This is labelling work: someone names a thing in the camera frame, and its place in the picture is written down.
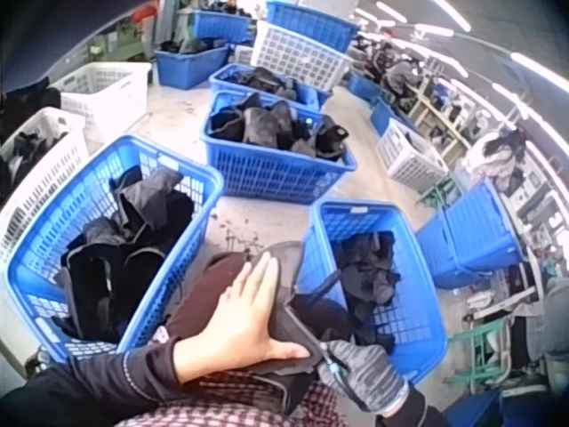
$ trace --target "human hand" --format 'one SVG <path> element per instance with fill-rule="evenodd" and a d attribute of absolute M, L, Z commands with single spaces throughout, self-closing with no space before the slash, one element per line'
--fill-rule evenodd
<path fill-rule="evenodd" d="M 181 383 L 265 360 L 309 357 L 299 344 L 278 342 L 268 335 L 278 268 L 278 261 L 268 253 L 253 271 L 246 263 L 233 286 L 220 296 L 205 330 L 174 347 L 174 366 Z"/>

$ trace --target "red plaid cloth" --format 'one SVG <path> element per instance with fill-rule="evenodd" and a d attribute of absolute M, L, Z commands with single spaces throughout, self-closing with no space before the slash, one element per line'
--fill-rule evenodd
<path fill-rule="evenodd" d="M 291 416 L 268 409 L 280 404 L 280 391 L 249 374 L 226 372 L 198 381 L 200 397 L 173 402 L 153 413 L 118 424 L 122 427 L 346 427 L 332 389 L 314 382 Z"/>

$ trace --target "concrete floor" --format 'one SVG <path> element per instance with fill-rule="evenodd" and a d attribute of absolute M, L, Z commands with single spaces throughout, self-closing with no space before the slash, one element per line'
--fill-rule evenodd
<path fill-rule="evenodd" d="M 148 91 L 148 114 L 132 128 L 132 132 L 204 163 L 205 148 L 199 134 L 211 98 L 207 85 L 187 92 L 153 85 Z M 432 211 L 416 205 L 417 193 L 392 181 L 386 174 L 375 148 L 378 136 L 369 120 L 371 111 L 367 104 L 345 88 L 337 87 L 334 96 L 326 103 L 325 112 L 349 131 L 348 145 L 358 162 L 357 171 L 341 181 L 328 196 L 393 202 L 415 229 L 424 224 Z M 309 209 L 299 205 L 223 197 L 215 212 L 217 220 L 210 221 L 207 242 L 193 266 L 196 270 L 209 254 L 227 248 L 229 230 L 237 237 L 233 249 L 238 250 L 240 241 L 252 241 L 254 238 L 265 246 L 283 240 L 302 239 L 309 225 Z M 0 336 L 13 356 L 23 363 L 35 352 L 38 344 L 13 310 L 4 287 L 0 287 Z M 438 291 L 438 296 L 447 333 L 460 332 L 466 295 Z M 462 351 L 448 351 L 445 360 L 421 382 L 419 389 L 425 393 L 429 404 L 445 409 L 465 391 L 464 387 L 442 383 L 446 376 L 462 365 L 463 359 Z M 342 402 L 341 407 L 345 409 L 350 425 L 373 425 L 369 415 L 353 410 L 347 402 Z"/>

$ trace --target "blue bin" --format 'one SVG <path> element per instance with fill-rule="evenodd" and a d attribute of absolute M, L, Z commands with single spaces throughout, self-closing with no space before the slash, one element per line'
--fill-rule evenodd
<path fill-rule="evenodd" d="M 489 181 L 439 211 L 417 231 L 437 287 L 457 289 L 519 264 L 522 249 L 500 197 Z"/>
<path fill-rule="evenodd" d="M 214 94 L 211 115 L 223 107 L 245 99 L 243 93 Z M 264 106 L 275 101 L 261 95 Z M 296 109 L 298 118 L 319 126 L 322 114 L 309 109 Z M 210 120 L 205 120 L 202 141 L 207 147 L 208 165 L 221 172 L 228 196 L 263 198 L 310 205 L 322 197 L 343 174 L 357 169 L 357 163 L 346 148 L 338 162 L 310 158 L 289 151 L 267 149 L 250 144 L 217 140 L 208 136 Z"/>
<path fill-rule="evenodd" d="M 229 46 L 194 54 L 163 51 L 155 51 L 155 54 L 160 85 L 187 91 L 226 64 Z"/>
<path fill-rule="evenodd" d="M 217 73 L 213 74 L 210 77 L 210 83 L 212 84 L 212 89 L 216 91 L 232 91 L 232 92 L 240 92 L 240 93 L 251 93 L 251 92 L 261 92 L 256 89 L 253 89 L 249 86 L 238 85 L 235 83 L 226 82 L 225 79 L 229 76 L 233 76 L 236 73 L 244 73 L 253 71 L 255 67 L 251 67 L 248 65 L 240 65 L 240 64 L 228 64 L 224 68 L 220 69 Z M 292 106 L 295 108 L 300 109 L 313 109 L 319 111 L 321 109 L 321 105 L 318 102 L 318 94 L 317 89 L 305 85 L 303 83 L 297 83 L 297 101 L 290 101 L 286 98 L 282 98 L 280 96 L 276 96 L 272 93 L 261 92 L 267 96 L 267 98 L 271 98 L 276 101 L 286 100 L 291 103 Z"/>
<path fill-rule="evenodd" d="M 310 219 L 298 279 L 302 293 L 311 293 L 337 270 L 331 242 L 361 233 L 393 232 L 395 270 L 401 281 L 392 304 L 378 307 L 373 321 L 385 325 L 378 332 L 396 337 L 391 355 L 395 368 L 418 383 L 444 357 L 446 333 L 433 281 L 405 216 L 390 203 L 323 199 L 310 208 Z M 340 283 L 325 298 L 346 307 Z"/>
<path fill-rule="evenodd" d="M 376 98 L 375 101 L 377 102 L 377 105 L 373 109 L 372 116 L 370 118 L 372 120 L 373 127 L 375 127 L 375 130 L 380 136 L 383 136 L 387 130 L 390 118 L 395 118 L 399 123 L 404 124 L 415 133 L 421 135 L 419 129 L 415 126 L 415 123 L 413 123 L 408 116 L 403 115 L 403 113 L 402 116 L 395 114 L 391 106 L 382 99 Z"/>
<path fill-rule="evenodd" d="M 352 77 L 349 78 L 348 90 L 364 101 L 372 101 L 380 96 L 382 91 L 377 84 L 358 73 L 352 73 Z"/>
<path fill-rule="evenodd" d="M 144 176 L 158 167 L 183 173 L 178 189 L 192 197 L 196 206 L 194 219 L 158 271 L 118 346 L 73 340 L 51 320 L 52 316 L 68 315 L 65 295 L 54 285 L 53 275 L 60 268 L 60 257 L 67 252 L 67 244 L 83 226 L 101 215 L 110 217 L 117 209 L 108 188 L 109 178 L 116 178 L 135 165 L 141 166 Z M 52 196 L 22 235 L 7 263 L 4 279 L 21 316 L 55 361 L 129 350 L 148 342 L 204 242 L 210 211 L 222 190 L 223 179 L 211 167 L 196 164 L 139 136 L 125 135 L 103 149 Z"/>
<path fill-rule="evenodd" d="M 190 15 L 194 38 L 223 38 L 230 43 L 247 39 L 251 19 L 222 12 L 197 11 Z"/>
<path fill-rule="evenodd" d="M 359 30 L 356 24 L 294 4 L 267 1 L 267 22 L 289 29 L 318 43 L 346 52 Z"/>

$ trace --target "glove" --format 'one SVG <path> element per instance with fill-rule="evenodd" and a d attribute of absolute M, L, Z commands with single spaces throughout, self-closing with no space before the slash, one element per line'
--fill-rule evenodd
<path fill-rule="evenodd" d="M 389 363 L 383 347 L 358 347 L 345 341 L 326 344 L 330 352 L 348 367 L 348 386 L 370 413 L 386 414 L 407 399 L 409 384 Z M 318 373 L 324 384 L 349 398 L 325 362 L 318 365 Z"/>

